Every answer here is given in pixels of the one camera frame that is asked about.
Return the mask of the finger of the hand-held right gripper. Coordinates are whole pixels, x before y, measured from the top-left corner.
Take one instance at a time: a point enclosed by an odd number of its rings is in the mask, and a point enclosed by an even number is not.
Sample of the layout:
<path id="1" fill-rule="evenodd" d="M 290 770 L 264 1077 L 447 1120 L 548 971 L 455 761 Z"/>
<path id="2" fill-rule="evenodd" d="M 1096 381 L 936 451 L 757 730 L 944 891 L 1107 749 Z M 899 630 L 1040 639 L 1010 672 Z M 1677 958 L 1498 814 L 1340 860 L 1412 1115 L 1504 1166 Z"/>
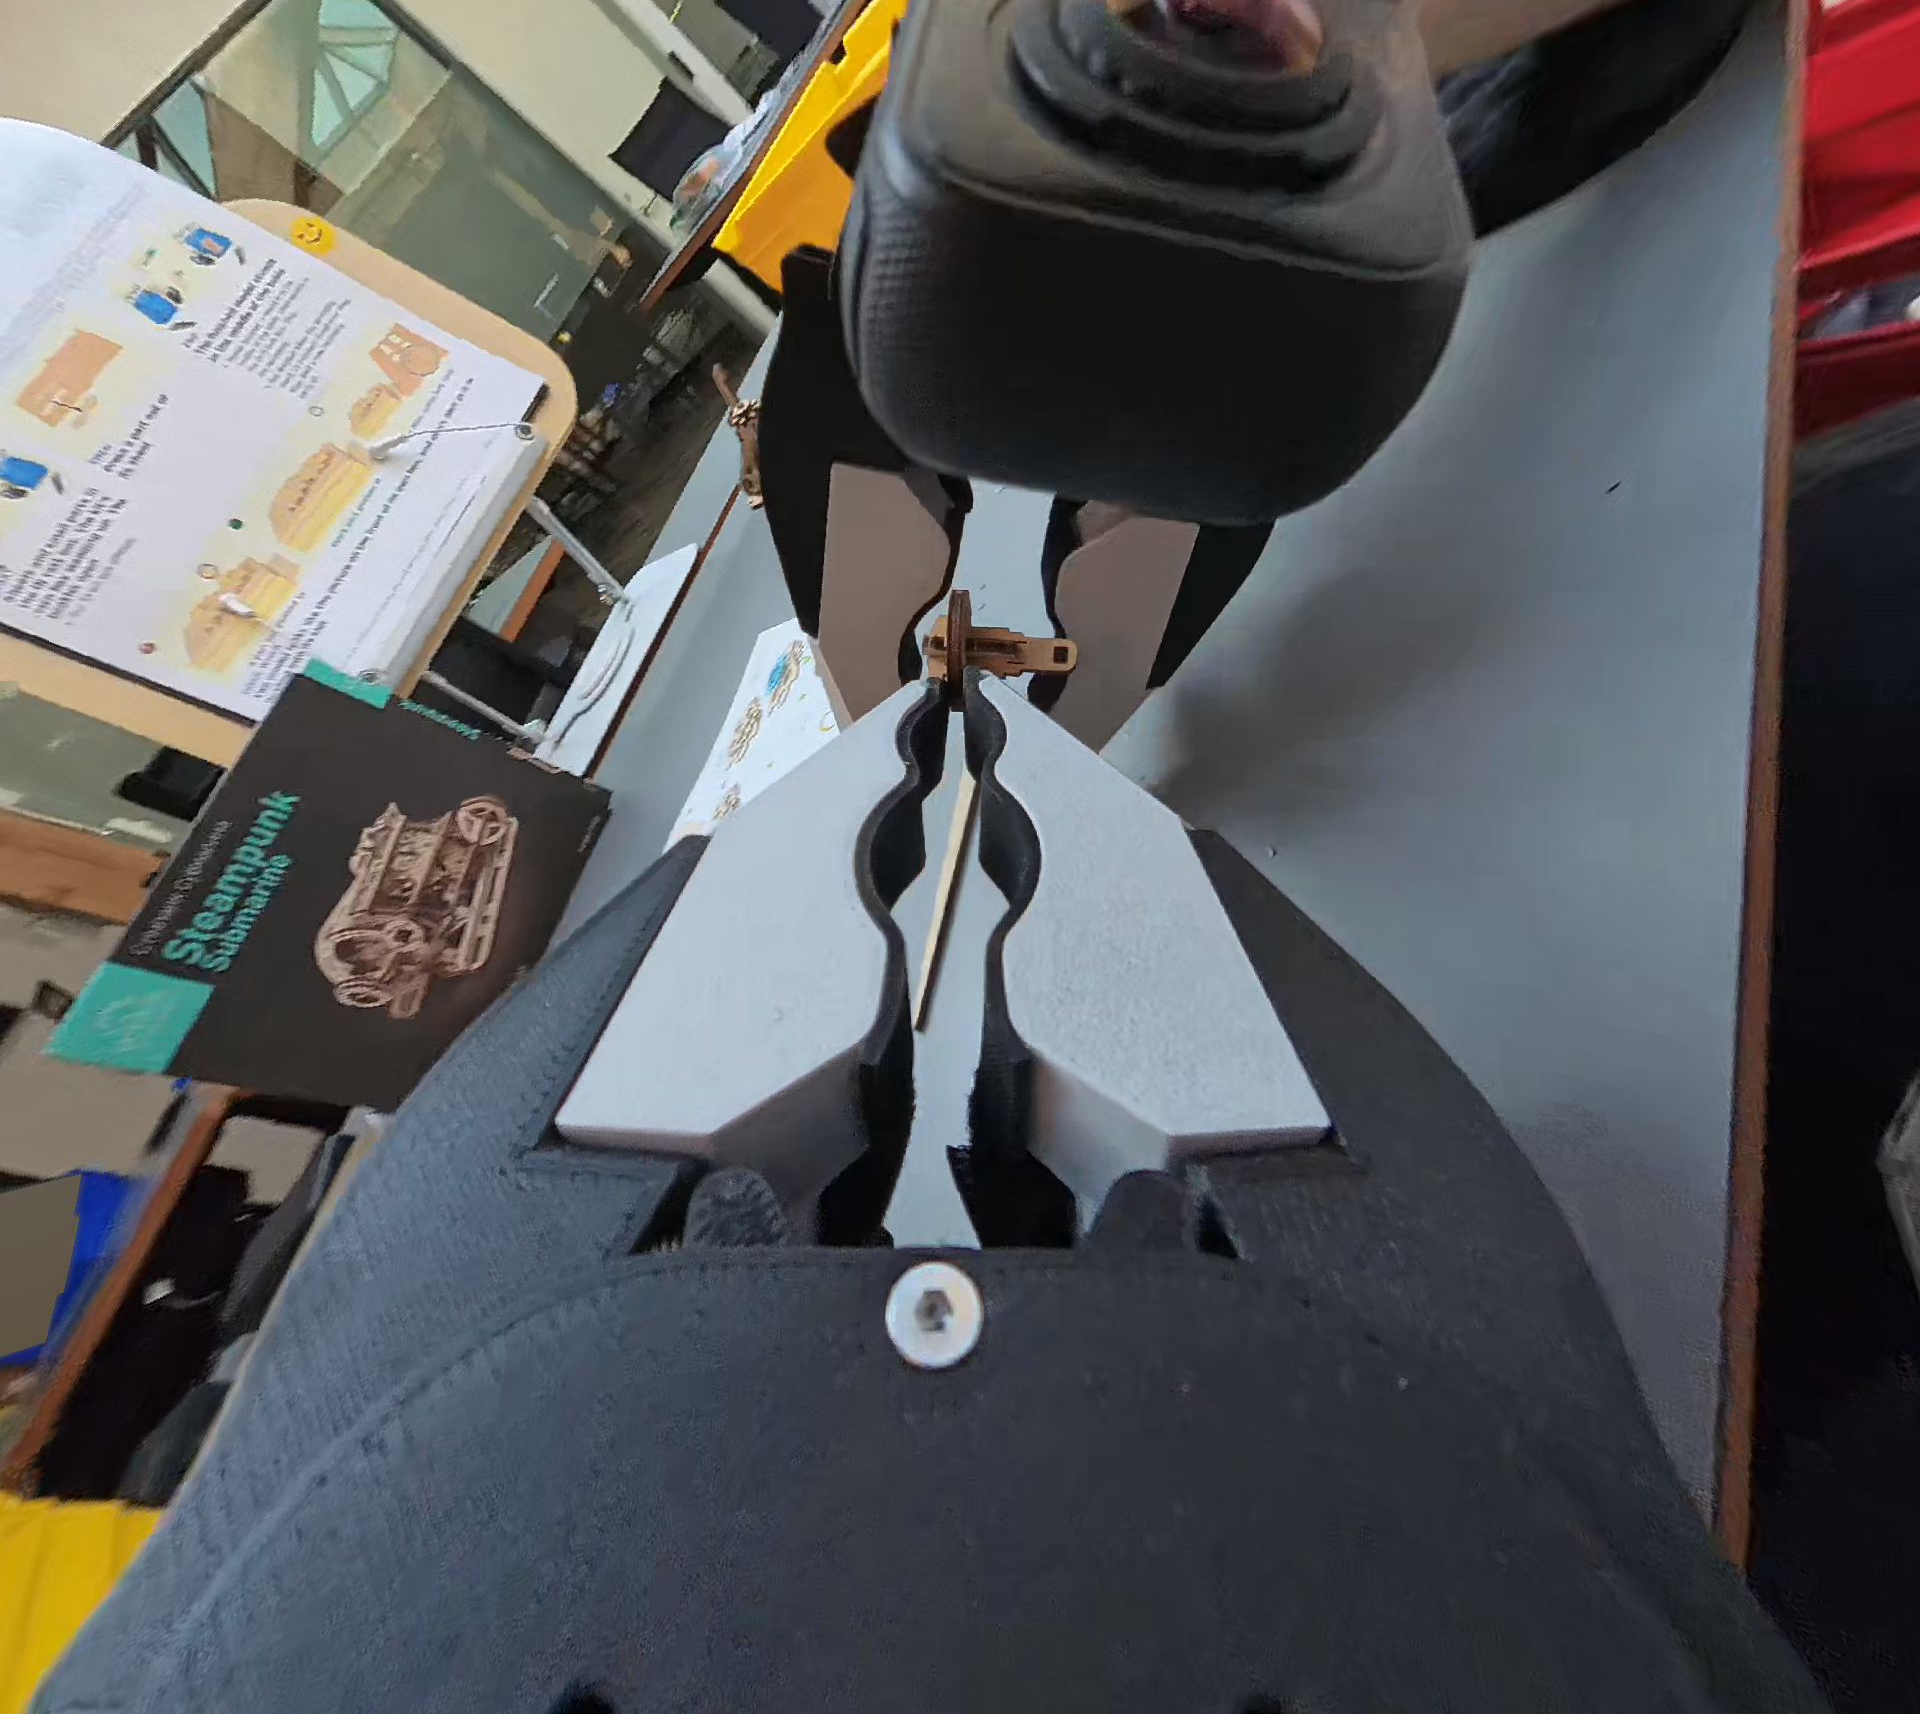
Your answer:
<path id="1" fill-rule="evenodd" d="M 823 682 L 839 726 L 923 678 L 921 624 L 948 600 L 971 507 L 971 481 L 923 466 L 830 466 Z"/>
<path id="2" fill-rule="evenodd" d="M 1036 707 L 1091 752 L 1139 712 L 1162 651 L 1199 526 L 1115 503 L 1057 497 L 1044 538 L 1044 604 L 1074 665 L 1036 674 Z"/>

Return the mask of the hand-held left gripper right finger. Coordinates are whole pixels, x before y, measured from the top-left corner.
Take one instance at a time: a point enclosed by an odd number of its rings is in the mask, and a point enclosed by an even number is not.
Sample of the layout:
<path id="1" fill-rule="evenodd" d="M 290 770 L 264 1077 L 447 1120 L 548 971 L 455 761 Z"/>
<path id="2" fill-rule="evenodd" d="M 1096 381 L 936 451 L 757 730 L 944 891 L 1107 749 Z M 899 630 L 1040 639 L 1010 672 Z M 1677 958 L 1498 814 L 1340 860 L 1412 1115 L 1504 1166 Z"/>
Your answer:
<path id="1" fill-rule="evenodd" d="M 987 950 L 976 1094 L 1076 1205 L 1135 1172 L 1314 1147 L 1331 1115 L 1172 808 L 972 677 Z"/>

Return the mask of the small wooden gear piece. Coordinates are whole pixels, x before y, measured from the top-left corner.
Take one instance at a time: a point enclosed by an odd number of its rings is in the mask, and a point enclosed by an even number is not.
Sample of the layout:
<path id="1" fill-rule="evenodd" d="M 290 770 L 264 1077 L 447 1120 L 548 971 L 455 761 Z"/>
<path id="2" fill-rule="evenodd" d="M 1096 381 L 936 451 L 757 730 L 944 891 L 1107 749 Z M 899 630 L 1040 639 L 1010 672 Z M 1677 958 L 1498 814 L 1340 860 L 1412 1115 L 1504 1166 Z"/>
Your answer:
<path id="1" fill-rule="evenodd" d="M 1070 638 L 1036 638 L 972 617 L 972 596 L 952 587 L 939 617 L 923 634 L 926 678 L 936 685 L 948 711 L 965 705 L 969 674 L 1002 678 L 1022 674 L 1070 674 L 1076 668 L 1076 646 Z"/>

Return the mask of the thin wooden stick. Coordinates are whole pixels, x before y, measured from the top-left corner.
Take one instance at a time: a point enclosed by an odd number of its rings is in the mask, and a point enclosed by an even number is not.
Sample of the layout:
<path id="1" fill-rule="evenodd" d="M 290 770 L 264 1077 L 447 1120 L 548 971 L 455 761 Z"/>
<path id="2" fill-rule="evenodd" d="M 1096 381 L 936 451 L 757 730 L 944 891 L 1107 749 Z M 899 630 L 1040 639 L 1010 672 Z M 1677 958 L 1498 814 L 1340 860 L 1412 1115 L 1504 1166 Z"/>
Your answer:
<path id="1" fill-rule="evenodd" d="M 978 810 L 978 779 L 969 766 L 963 766 L 959 779 L 954 784 L 954 803 L 952 803 L 952 814 L 948 823 L 948 843 L 943 848 L 943 864 L 934 878 L 934 902 L 931 902 L 931 914 L 926 921 L 921 970 L 919 970 L 917 993 L 910 1004 L 914 1030 L 926 1027 L 934 987 L 939 982 L 943 958 L 948 950 L 948 931 L 950 931 L 954 891 L 958 891 L 958 884 L 963 882 L 965 864 L 972 849 L 976 810 Z"/>

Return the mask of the grey desk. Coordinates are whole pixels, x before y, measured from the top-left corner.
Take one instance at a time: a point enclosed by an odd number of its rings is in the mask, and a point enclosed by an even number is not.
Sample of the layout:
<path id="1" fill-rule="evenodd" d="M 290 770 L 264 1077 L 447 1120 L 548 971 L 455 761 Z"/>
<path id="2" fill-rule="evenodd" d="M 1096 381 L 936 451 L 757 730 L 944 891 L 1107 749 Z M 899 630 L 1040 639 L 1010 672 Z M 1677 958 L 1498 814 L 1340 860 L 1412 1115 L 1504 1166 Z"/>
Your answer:
<path id="1" fill-rule="evenodd" d="M 1668 127 L 1490 237 L 1404 429 L 1114 744 L 1465 1063 L 1726 1520 L 1788 97 L 1753 0 Z"/>

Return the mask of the white printed parts sheet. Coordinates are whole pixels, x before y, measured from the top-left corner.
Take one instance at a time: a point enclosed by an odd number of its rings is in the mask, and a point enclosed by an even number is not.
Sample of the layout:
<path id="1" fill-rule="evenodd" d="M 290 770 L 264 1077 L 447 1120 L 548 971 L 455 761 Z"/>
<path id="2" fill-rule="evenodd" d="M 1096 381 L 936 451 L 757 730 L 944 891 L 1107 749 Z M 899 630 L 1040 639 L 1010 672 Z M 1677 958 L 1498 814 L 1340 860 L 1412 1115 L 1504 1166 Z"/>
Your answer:
<path id="1" fill-rule="evenodd" d="M 710 835 L 841 730 L 830 686 L 803 622 L 764 630 L 708 756 L 665 844 Z"/>

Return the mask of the small wooden model part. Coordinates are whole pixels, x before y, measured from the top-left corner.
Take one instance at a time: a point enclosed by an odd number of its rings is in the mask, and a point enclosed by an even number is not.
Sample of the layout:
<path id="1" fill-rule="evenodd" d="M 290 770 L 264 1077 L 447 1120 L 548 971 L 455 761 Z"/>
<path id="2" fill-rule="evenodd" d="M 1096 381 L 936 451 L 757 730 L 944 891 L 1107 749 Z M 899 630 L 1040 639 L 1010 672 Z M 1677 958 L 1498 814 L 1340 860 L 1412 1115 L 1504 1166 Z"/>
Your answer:
<path id="1" fill-rule="evenodd" d="M 727 425 L 736 443 L 736 494 L 752 510 L 764 510 L 760 402 L 745 398 L 736 392 L 725 362 L 710 362 L 710 381 L 727 407 Z"/>

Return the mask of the white flat board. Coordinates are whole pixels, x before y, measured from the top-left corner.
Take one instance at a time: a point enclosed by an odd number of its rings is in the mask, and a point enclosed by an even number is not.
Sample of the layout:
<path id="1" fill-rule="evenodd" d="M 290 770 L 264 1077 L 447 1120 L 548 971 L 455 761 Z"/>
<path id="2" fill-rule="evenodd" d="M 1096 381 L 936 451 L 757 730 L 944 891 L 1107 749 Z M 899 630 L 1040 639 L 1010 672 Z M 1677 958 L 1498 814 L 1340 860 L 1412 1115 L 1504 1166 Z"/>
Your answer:
<path id="1" fill-rule="evenodd" d="M 525 747 L 526 756 L 586 778 L 598 770 L 623 711 L 634 699 L 653 647 L 677 612 L 697 563 L 697 545 L 686 545 L 646 563 L 609 606 L 586 659 L 546 726 Z"/>

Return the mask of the wooden book stand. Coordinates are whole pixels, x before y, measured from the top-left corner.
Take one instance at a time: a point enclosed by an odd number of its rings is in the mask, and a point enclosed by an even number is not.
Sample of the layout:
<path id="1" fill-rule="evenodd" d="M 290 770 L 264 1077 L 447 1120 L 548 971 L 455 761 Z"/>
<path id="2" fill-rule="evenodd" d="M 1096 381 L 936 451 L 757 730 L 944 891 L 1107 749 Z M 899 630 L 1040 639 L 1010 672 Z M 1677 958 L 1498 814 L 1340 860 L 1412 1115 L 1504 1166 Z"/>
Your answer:
<path id="1" fill-rule="evenodd" d="M 233 200 L 227 210 L 285 244 L 290 244 L 285 237 L 289 223 L 307 211 L 275 200 Z M 489 309 L 421 274 L 416 267 L 356 237 L 350 231 L 334 227 L 334 236 L 338 245 L 330 255 L 308 255 L 371 287 L 380 297 L 398 302 L 398 309 L 421 316 L 439 332 L 464 340 L 539 377 L 537 398 L 526 411 L 526 429 L 520 438 L 530 449 L 531 462 L 517 473 L 512 489 L 496 494 L 494 524 L 468 545 L 459 564 L 442 571 L 435 606 L 403 639 L 407 656 L 371 677 L 390 694 L 411 696 L 424 685 L 434 654 L 443 646 L 455 619 L 461 617 L 482 567 L 504 546 L 520 515 L 531 510 L 543 477 L 573 427 L 578 394 L 561 355 L 539 337 L 512 327 Z M 93 665 L 58 646 L 16 638 L 14 633 L 2 638 L 2 686 L 5 705 L 14 705 L 20 694 L 31 694 L 81 718 L 136 733 L 159 747 L 173 747 L 219 766 L 229 766 L 255 733 L 252 724 L 210 711 L 185 694 L 149 686 L 128 674 Z"/>

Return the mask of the black model kit box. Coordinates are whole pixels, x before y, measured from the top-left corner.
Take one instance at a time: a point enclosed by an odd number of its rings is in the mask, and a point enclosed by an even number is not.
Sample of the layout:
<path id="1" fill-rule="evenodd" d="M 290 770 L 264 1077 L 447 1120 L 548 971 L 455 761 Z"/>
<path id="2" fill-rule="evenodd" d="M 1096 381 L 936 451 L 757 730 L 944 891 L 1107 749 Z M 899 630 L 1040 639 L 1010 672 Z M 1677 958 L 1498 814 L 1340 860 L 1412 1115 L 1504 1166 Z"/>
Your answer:
<path id="1" fill-rule="evenodd" d="M 391 1111 L 543 958 L 608 819 L 608 787 L 312 661 L 46 1055 Z"/>

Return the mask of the yellow plastic bin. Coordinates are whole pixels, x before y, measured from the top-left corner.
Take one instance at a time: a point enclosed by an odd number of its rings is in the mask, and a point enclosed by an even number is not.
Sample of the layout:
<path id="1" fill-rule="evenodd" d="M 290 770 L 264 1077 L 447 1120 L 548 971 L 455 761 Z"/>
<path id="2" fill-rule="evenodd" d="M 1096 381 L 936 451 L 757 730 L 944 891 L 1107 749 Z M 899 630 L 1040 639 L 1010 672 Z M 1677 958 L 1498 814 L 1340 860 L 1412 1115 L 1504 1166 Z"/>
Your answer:
<path id="1" fill-rule="evenodd" d="M 2 1710 L 25 1709 L 159 1520 L 145 1505 L 2 1492 Z"/>
<path id="2" fill-rule="evenodd" d="M 871 0 L 851 20 L 836 57 L 806 78 L 795 112 L 713 237 L 719 255 L 770 292 L 782 292 L 782 267 L 791 250 L 839 244 L 858 140 L 843 145 L 847 166 L 830 140 L 883 92 L 905 5 L 908 0 Z"/>

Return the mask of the dark cloth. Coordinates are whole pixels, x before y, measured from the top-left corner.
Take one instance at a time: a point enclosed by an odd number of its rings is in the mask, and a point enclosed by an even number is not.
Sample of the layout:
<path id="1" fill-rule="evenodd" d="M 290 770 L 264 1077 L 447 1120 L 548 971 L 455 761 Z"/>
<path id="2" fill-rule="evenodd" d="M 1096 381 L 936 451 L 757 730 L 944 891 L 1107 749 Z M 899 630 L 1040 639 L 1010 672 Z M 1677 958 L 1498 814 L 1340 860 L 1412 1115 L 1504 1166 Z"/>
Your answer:
<path id="1" fill-rule="evenodd" d="M 1619 0 L 1449 73 L 1437 106 L 1477 237 L 1546 210 L 1678 115 L 1757 0 Z"/>

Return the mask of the open instruction booklet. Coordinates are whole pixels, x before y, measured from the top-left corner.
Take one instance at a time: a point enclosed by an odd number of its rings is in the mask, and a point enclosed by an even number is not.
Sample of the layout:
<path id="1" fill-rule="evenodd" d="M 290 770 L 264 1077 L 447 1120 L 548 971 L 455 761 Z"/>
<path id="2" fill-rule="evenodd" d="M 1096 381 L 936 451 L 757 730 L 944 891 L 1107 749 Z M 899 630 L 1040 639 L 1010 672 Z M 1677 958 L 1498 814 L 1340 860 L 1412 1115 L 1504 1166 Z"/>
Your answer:
<path id="1" fill-rule="evenodd" d="M 199 191 L 2 127 L 2 624 L 256 724 L 390 685 L 537 466 L 543 381 Z"/>

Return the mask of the blue plastic bin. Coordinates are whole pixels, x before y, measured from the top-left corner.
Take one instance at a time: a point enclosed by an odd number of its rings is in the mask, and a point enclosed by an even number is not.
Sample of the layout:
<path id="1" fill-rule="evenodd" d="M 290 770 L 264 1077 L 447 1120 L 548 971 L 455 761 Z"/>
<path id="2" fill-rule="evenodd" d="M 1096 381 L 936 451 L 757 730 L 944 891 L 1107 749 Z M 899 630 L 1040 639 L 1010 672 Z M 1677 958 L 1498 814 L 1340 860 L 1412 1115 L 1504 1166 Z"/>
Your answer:
<path id="1" fill-rule="evenodd" d="M 2 1368 L 31 1368 L 105 1281 L 151 1181 L 119 1172 L 5 1177 Z"/>

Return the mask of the red plastic bin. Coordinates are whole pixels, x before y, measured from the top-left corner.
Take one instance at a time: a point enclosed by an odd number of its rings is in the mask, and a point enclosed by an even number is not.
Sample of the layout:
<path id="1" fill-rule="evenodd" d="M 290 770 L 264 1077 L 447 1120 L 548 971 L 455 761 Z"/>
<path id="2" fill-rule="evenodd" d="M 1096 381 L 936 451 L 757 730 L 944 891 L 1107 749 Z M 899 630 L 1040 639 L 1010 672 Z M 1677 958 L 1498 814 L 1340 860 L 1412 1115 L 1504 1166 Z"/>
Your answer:
<path id="1" fill-rule="evenodd" d="M 1918 392 L 1918 0 L 1807 0 L 1796 438 Z"/>

